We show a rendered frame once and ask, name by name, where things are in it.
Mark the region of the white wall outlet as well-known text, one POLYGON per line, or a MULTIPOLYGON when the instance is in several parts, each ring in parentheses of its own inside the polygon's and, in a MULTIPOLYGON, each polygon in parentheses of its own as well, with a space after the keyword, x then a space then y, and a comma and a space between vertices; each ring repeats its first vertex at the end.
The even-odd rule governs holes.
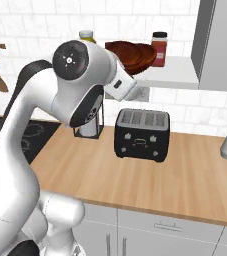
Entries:
POLYGON ((149 87, 140 87, 138 91, 137 100, 140 102, 148 102, 149 101, 149 87))

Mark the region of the black hob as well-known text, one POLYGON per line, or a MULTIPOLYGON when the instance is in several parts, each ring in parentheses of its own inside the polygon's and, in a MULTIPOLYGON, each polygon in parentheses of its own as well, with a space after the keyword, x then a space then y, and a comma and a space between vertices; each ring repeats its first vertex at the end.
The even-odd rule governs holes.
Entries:
POLYGON ((31 163, 36 158, 59 126, 60 124, 57 122, 29 121, 21 140, 22 151, 28 163, 31 163))

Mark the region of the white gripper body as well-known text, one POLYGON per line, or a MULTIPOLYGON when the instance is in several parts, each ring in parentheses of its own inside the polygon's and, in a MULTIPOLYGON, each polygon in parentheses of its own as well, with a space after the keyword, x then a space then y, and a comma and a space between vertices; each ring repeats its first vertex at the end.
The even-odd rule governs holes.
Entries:
POLYGON ((123 69, 120 63, 117 63, 116 78, 117 81, 115 84, 115 98, 121 101, 135 87, 136 81, 123 69))

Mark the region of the white wall shelf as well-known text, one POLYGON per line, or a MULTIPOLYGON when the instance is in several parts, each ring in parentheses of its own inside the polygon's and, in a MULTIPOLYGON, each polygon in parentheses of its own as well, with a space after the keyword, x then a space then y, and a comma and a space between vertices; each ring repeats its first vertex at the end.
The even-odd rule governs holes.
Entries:
POLYGON ((197 90, 199 86, 190 57, 167 57, 164 67, 149 67, 134 78, 142 87, 197 90))

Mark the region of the black toaster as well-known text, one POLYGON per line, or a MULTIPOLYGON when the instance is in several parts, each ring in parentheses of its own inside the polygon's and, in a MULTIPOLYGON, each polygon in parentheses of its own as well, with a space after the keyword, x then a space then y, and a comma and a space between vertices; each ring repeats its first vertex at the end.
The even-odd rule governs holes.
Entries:
POLYGON ((145 109, 122 109, 114 129, 117 157, 163 162, 170 139, 170 116, 167 112, 145 109))

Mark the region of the red spice jar black lid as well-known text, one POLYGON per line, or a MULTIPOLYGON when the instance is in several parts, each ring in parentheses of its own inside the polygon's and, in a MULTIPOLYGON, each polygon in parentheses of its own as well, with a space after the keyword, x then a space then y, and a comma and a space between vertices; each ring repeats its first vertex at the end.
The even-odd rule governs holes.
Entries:
POLYGON ((167 48, 167 33, 162 31, 154 32, 152 34, 151 46, 156 51, 156 58, 152 66, 164 67, 167 48))

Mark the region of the grey cabinet door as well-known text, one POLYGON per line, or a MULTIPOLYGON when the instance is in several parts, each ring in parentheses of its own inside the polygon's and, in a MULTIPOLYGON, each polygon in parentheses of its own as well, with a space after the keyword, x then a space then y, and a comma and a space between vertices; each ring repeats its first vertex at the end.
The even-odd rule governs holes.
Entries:
POLYGON ((83 220, 73 229, 86 256, 107 256, 106 234, 110 234, 111 256, 117 256, 117 226, 83 220))
POLYGON ((118 228, 119 250, 127 238, 126 256, 213 256, 216 244, 199 242, 131 228, 118 228))

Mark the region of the dark brown wooden bowl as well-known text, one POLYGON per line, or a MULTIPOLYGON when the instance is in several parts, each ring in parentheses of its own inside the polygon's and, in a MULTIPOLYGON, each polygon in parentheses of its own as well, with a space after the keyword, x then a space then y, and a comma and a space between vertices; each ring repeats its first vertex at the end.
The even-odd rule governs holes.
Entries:
POLYGON ((105 48, 118 56, 129 75, 136 75, 147 70, 157 55, 151 45, 143 43, 112 41, 106 42, 105 48))

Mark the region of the grey wall cabinet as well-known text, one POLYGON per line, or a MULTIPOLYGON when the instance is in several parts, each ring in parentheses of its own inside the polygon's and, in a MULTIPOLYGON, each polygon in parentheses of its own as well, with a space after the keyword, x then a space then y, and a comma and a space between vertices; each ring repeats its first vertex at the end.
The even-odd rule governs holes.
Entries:
POLYGON ((200 0, 191 60, 201 90, 227 91, 227 0, 200 0))

